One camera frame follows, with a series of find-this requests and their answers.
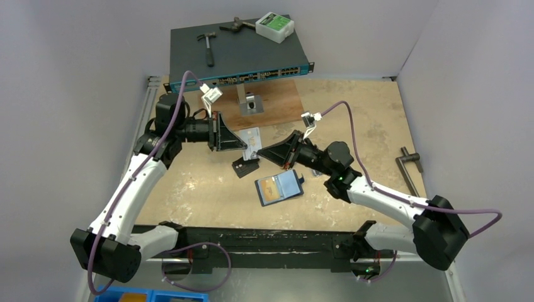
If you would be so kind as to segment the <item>single silver credit card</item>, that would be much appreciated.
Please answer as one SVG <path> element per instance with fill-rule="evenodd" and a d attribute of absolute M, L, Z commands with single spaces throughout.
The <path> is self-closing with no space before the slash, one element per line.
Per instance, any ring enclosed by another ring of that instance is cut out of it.
<path fill-rule="evenodd" d="M 239 136 L 247 145 L 247 148 L 242 152 L 242 158 L 244 160 L 259 159 L 258 151 L 262 149 L 259 128 L 254 127 L 240 130 Z"/>

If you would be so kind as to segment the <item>blue leather card holder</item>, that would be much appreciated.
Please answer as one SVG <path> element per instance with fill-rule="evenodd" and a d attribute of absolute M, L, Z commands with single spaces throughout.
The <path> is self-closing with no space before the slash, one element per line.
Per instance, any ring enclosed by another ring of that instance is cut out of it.
<path fill-rule="evenodd" d="M 259 182 L 262 179 L 266 179 L 269 177 L 274 177 L 276 179 L 276 183 L 279 189 L 279 192 L 281 194 L 281 198 L 278 201 L 272 202 L 272 203 L 265 203 L 263 201 L 263 194 L 260 190 Z M 272 204 L 276 204 L 282 201 L 286 201 L 288 199 L 292 199 L 298 196 L 301 196 L 304 194 L 304 189 L 302 187 L 303 183 L 305 182 L 305 178 L 303 174 L 298 174 L 295 170 L 289 170 L 282 172 L 280 174 L 276 174 L 273 176 L 264 177 L 261 179 L 257 179 L 254 182 L 259 202 L 262 207 L 269 206 Z"/>

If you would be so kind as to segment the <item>black credit card stack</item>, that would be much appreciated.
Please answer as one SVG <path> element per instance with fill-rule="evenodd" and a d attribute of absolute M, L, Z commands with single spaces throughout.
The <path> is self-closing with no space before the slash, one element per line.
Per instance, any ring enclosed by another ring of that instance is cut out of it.
<path fill-rule="evenodd" d="M 244 160 L 241 157 L 232 163 L 232 168 L 237 177 L 241 179 L 259 169 L 259 159 Z"/>

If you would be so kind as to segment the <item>single gold credit card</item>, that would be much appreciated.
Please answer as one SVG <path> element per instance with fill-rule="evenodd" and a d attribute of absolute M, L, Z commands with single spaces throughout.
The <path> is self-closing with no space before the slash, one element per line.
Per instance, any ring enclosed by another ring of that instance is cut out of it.
<path fill-rule="evenodd" d="M 263 194 L 263 201 L 265 203 L 272 203 L 281 198 L 281 194 L 274 177 L 260 180 L 259 186 Z"/>

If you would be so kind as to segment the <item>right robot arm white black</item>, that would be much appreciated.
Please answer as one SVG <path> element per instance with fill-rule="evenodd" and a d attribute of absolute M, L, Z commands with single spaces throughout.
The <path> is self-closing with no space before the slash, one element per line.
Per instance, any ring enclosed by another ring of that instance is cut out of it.
<path fill-rule="evenodd" d="M 284 169 L 300 164 L 319 171 L 328 176 L 324 185 L 333 198 L 371 208 L 402 224 L 402 228 L 389 228 L 374 223 L 357 235 L 353 246 L 362 256 L 383 249 L 410 252 L 431 267 L 445 271 L 470 237 L 460 212 L 446 198 L 408 196 L 368 181 L 351 167 L 354 158 L 345 142 L 335 141 L 321 150 L 295 130 L 257 154 Z"/>

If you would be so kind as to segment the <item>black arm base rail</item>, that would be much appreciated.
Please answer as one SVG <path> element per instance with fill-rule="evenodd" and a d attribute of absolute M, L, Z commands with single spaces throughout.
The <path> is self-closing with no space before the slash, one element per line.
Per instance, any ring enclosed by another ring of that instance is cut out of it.
<path fill-rule="evenodd" d="M 178 241 L 169 252 L 156 254 L 170 264 L 191 262 L 194 274 L 214 268 L 328 269 L 331 272 L 365 272 L 364 261 L 393 258 L 392 250 L 376 251 L 364 242 L 365 223 L 356 232 L 317 230 L 265 230 L 181 226 Z"/>

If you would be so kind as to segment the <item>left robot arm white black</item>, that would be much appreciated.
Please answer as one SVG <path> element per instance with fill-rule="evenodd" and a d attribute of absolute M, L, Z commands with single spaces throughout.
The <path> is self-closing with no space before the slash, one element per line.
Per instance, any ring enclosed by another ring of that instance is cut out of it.
<path fill-rule="evenodd" d="M 188 241 L 179 235 L 177 225 L 163 223 L 145 233 L 132 232 L 151 191 L 186 142 L 205 142 L 218 152 L 247 148 L 226 126 L 221 112 L 195 118 L 178 96 L 170 93 L 159 98 L 155 117 L 137 140 L 127 173 L 112 198 L 87 229 L 73 231 L 70 243 L 83 269 L 126 283 L 143 261 L 157 254 L 184 255 Z"/>

